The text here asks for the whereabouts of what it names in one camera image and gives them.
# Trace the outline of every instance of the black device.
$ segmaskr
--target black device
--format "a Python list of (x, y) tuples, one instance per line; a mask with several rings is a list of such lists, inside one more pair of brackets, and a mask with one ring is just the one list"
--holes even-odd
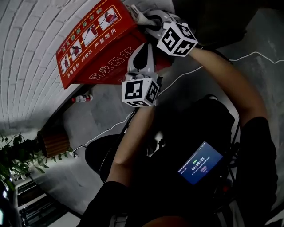
[(223, 155), (205, 141), (179, 168), (178, 173), (191, 185), (206, 188), (218, 185), (228, 175)]

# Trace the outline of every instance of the screen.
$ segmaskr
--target screen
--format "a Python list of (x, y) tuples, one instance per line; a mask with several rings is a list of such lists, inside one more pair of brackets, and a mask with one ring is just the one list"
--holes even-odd
[(205, 141), (197, 151), (178, 170), (188, 182), (195, 185), (223, 156)]

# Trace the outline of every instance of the wire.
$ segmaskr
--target wire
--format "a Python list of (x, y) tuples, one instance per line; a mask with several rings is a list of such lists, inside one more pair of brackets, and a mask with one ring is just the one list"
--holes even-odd
[(97, 135), (94, 139), (91, 139), (91, 140), (89, 140), (87, 143), (85, 143), (84, 145), (81, 145), (81, 146), (77, 147), (77, 148), (76, 148), (75, 150), (73, 150), (72, 152), (75, 152), (76, 150), (78, 150), (78, 149), (81, 148), (81, 147), (85, 147), (88, 143), (90, 143), (91, 141), (95, 140), (95, 139), (98, 138), (99, 136), (103, 135), (104, 133), (106, 133), (106, 132), (108, 132), (108, 131), (111, 131), (115, 126), (120, 125), (120, 124), (126, 122), (127, 119), (128, 119), (128, 117), (129, 117), (131, 114), (132, 114), (132, 112), (126, 117), (126, 119), (125, 119), (124, 121), (119, 122), (119, 123), (116, 123), (116, 124), (115, 124), (114, 126), (112, 126), (110, 129), (108, 129), (108, 130), (106, 130), (106, 131), (100, 133), (100, 134)]
[(241, 60), (241, 59), (244, 59), (244, 58), (246, 58), (246, 57), (249, 57), (250, 55), (253, 55), (253, 54), (259, 54), (259, 55), (261, 55), (262, 57), (264, 57), (265, 59), (267, 59), (268, 61), (272, 62), (273, 64), (277, 64), (277, 63), (279, 63), (279, 62), (284, 62), (284, 60), (278, 60), (277, 62), (274, 62), (274, 61), (272, 61), (270, 58), (264, 56), (262, 53), (257, 52), (257, 51), (255, 51), (255, 52), (253, 52), (253, 53), (250, 53), (249, 55), (240, 57), (239, 59), (230, 59), (230, 61), (236, 62), (236, 61), (238, 61), (238, 60)]
[[(253, 55), (253, 54), (259, 54), (259, 55), (261, 55), (262, 57), (264, 57), (265, 59), (267, 59), (268, 61), (272, 62), (273, 64), (277, 64), (277, 63), (279, 63), (279, 62), (284, 62), (284, 60), (278, 60), (278, 61), (274, 62), (274, 61), (272, 61), (270, 58), (264, 56), (263, 54), (261, 54), (260, 52), (257, 52), (257, 51), (255, 51), (255, 52), (253, 52), (253, 53), (250, 53), (249, 55), (245, 55), (245, 56), (243, 56), (243, 57), (240, 57), (240, 58), (238, 58), (238, 59), (230, 59), (230, 61), (236, 62), (236, 61), (239, 61), (239, 60), (244, 59), (244, 58), (246, 58), (246, 57), (249, 57), (250, 55)], [(182, 76), (184, 76), (184, 75), (188, 75), (188, 74), (194, 73), (194, 72), (196, 72), (197, 70), (201, 69), (202, 67), (203, 67), (203, 66), (200, 66), (199, 68), (197, 68), (197, 69), (195, 69), (195, 70), (193, 70), (193, 71), (191, 71), (191, 72), (181, 74), (181, 75), (180, 75), (178, 78), (176, 78), (166, 89), (164, 89), (158, 96), (160, 96), (160, 95), (163, 94), (166, 90), (168, 90), (180, 77), (182, 77)], [(95, 140), (96, 138), (98, 138), (99, 136), (103, 135), (104, 133), (111, 131), (115, 126), (120, 125), (120, 124), (126, 122), (127, 119), (128, 119), (128, 117), (129, 117), (132, 113), (133, 113), (133, 112), (131, 112), (131, 113), (126, 117), (126, 119), (125, 119), (124, 121), (119, 122), (119, 123), (115, 124), (114, 126), (112, 126), (110, 129), (108, 129), (108, 130), (106, 130), (106, 131), (100, 133), (100, 134), (97, 135), (94, 139), (91, 139), (91, 140), (89, 140), (87, 143), (85, 143), (84, 145), (81, 145), (81, 146), (77, 147), (75, 150), (73, 150), (73, 152), (75, 152), (76, 150), (78, 150), (78, 149), (81, 148), (81, 147), (86, 146), (88, 143), (90, 143), (91, 141)]]
[(191, 73), (194, 73), (195, 71), (201, 69), (203, 66), (200, 66), (199, 68), (191, 71), (191, 72), (188, 72), (188, 73), (184, 73), (184, 74), (181, 74), (178, 78), (176, 78), (174, 80), (174, 82), (172, 82), (166, 89), (164, 89), (158, 96), (160, 96), (161, 94), (163, 94), (166, 90), (168, 90), (180, 77), (184, 76), (184, 75), (187, 75), (187, 74), (191, 74)]

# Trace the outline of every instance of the time display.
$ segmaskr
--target time display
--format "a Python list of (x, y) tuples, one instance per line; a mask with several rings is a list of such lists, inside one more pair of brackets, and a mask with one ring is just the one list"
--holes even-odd
[(217, 150), (203, 142), (178, 172), (192, 185), (195, 185), (217, 165), (222, 157)]
[(204, 157), (202, 157), (199, 161), (197, 161), (197, 159), (193, 162), (193, 164), (195, 164), (195, 166), (193, 166), (192, 168), (191, 168), (191, 170), (192, 171), (194, 171), (199, 165), (201, 165), (202, 164), (202, 162), (205, 160), (205, 158)]

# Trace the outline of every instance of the potted plant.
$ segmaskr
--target potted plant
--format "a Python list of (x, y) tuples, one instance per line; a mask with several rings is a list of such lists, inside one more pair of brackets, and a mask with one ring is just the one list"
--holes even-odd
[(49, 168), (47, 158), (43, 156), (42, 149), (37, 139), (25, 140), (21, 134), (15, 135), (11, 140), (1, 136), (2, 148), (0, 148), (0, 180), (14, 190), (11, 183), (11, 173), (26, 174), (29, 168), (34, 166), (38, 171), (44, 173)]

